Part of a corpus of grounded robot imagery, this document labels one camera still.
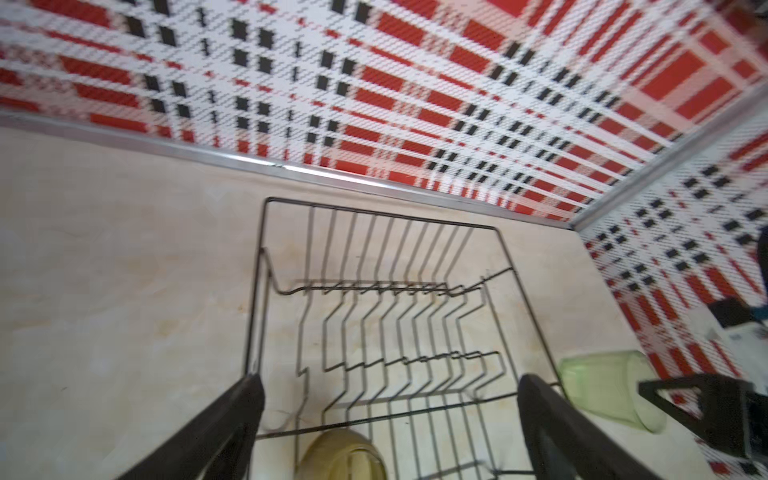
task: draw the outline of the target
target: black wire dish rack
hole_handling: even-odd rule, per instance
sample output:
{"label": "black wire dish rack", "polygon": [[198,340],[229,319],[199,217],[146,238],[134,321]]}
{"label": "black wire dish rack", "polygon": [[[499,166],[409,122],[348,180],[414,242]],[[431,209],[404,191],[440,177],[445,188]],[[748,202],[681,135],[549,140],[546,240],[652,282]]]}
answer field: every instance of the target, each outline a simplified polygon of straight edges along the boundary
{"label": "black wire dish rack", "polygon": [[273,197],[244,371],[266,392],[252,478],[292,478],[337,428],[398,480],[533,475],[518,379],[560,385],[494,227]]}

